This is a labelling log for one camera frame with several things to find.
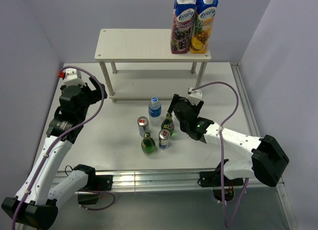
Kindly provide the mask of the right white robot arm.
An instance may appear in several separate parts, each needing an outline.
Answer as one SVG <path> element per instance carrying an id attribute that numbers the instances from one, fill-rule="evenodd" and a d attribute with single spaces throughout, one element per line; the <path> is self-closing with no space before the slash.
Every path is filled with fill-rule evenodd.
<path id="1" fill-rule="evenodd" d="M 224 159 L 214 171 L 200 175 L 201 186 L 242 186 L 245 178 L 256 178 L 269 187 L 275 187 L 285 171 L 289 158 L 277 140 L 265 135 L 253 137 L 227 128 L 220 129 L 218 123 L 199 117 L 204 102 L 192 104 L 186 97 L 174 94 L 168 112 L 174 113 L 181 131 L 191 139 L 205 144 L 223 146 L 225 151 L 240 154 L 240 160 Z"/>

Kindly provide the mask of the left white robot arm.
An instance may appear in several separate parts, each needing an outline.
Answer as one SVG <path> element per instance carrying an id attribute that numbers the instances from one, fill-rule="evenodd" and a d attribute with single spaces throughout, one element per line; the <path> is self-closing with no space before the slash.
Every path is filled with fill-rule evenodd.
<path id="1" fill-rule="evenodd" d="M 79 164 L 62 182 L 52 187 L 56 173 L 87 118 L 88 108 L 103 103 L 107 98 L 105 87 L 96 77 L 89 77 L 92 90 L 80 77 L 63 79 L 60 105 L 49 123 L 42 152 L 28 178 L 14 197 L 6 197 L 1 205 L 12 219 L 11 228 L 23 224 L 38 230 L 49 229 L 59 208 L 77 191 L 93 191 L 97 184 L 95 168 Z"/>

